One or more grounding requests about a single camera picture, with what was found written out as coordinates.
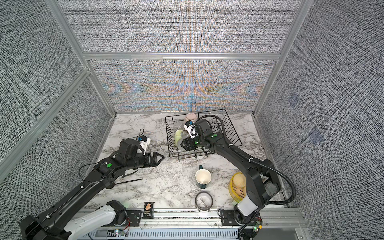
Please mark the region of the light green mug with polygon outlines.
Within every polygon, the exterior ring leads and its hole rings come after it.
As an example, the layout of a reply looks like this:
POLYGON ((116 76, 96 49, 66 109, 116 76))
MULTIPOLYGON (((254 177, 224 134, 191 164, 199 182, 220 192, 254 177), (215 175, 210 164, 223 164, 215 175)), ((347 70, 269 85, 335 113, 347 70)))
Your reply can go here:
POLYGON ((179 129, 175 132, 175 145, 180 149, 181 148, 181 142, 182 138, 185 135, 185 131, 182 129, 179 129))

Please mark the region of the clear glass tumbler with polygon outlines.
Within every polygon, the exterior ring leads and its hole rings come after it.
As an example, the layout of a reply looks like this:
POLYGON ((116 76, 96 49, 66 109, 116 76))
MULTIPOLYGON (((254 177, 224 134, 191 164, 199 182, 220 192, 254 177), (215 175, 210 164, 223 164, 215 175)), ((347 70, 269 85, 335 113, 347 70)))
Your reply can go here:
POLYGON ((183 125, 184 125, 184 122, 182 120, 176 120, 173 122, 173 127, 175 131, 183 128, 183 125))

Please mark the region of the black wire dish rack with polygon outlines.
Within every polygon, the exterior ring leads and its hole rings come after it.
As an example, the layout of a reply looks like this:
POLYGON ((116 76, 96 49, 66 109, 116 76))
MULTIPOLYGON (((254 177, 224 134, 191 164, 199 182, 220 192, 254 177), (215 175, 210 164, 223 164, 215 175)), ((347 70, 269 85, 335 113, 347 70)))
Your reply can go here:
MULTIPOLYGON (((186 114, 165 117, 169 157, 182 160, 208 156, 214 153, 214 142, 218 142, 220 145, 233 144, 237 147, 243 145, 226 109, 203 111, 197 112, 196 114, 198 115, 198 119, 194 124, 198 135, 193 139, 200 143, 200 147, 193 151, 180 151, 175 145, 176 131, 174 130, 173 122, 182 120, 185 125, 186 114)), ((188 135, 184 125, 181 129, 185 131, 185 135, 188 135)))

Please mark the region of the pink iridescent mug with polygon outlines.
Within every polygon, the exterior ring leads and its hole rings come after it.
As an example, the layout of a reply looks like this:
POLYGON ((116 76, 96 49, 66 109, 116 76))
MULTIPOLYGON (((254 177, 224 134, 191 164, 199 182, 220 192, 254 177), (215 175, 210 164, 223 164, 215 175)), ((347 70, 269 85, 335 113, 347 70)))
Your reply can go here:
POLYGON ((198 115, 195 113, 187 113, 185 117, 185 121, 192 121, 193 123, 198 119, 198 115))

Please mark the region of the dark green mug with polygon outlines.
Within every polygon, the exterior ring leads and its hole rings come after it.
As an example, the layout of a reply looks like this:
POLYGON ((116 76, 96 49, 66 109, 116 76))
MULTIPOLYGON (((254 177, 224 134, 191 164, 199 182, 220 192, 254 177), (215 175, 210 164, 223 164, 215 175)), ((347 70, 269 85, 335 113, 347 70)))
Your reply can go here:
POLYGON ((211 173, 199 165, 199 170, 195 174, 195 181, 199 189, 206 189, 212 180, 211 173))

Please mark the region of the white cream mug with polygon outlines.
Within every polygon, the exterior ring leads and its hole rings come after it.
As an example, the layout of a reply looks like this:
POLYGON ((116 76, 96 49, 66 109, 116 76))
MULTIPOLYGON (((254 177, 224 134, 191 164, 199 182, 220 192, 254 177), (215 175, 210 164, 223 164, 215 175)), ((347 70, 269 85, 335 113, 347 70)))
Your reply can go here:
POLYGON ((177 142, 177 147, 180 151, 186 151, 185 149, 185 143, 184 140, 188 139, 190 135, 184 135, 181 137, 181 139, 177 142))

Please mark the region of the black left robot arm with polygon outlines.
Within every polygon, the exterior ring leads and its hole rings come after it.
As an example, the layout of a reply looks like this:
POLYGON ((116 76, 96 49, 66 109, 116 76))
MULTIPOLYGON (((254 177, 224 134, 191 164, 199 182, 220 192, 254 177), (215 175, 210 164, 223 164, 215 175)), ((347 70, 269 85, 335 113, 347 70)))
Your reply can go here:
POLYGON ((139 141, 123 139, 119 149, 94 164, 89 174, 65 197, 37 217, 29 215, 20 223, 24 240, 76 240, 77 238, 108 224, 122 225, 126 220, 126 208, 112 200, 100 210, 75 223, 73 217, 99 192, 113 188, 115 180, 125 176, 127 170, 157 167, 164 155, 148 153, 139 141))

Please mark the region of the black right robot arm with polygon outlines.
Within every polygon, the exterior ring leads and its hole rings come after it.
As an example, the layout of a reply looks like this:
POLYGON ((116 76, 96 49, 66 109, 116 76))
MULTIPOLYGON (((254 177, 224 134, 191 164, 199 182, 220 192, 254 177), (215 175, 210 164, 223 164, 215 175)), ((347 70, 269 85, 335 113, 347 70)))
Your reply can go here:
POLYGON ((232 143, 224 129, 224 122, 215 115, 205 115, 195 122, 188 121, 184 125, 189 137, 178 144, 186 151, 202 148, 210 151, 233 164, 246 178, 246 195, 234 207, 236 221, 245 226, 250 223, 258 212, 267 205, 287 205, 296 198, 297 190, 294 183, 268 159, 262 161, 247 154, 232 143), (282 189, 280 178, 291 188, 291 196, 284 201, 272 201, 282 189))

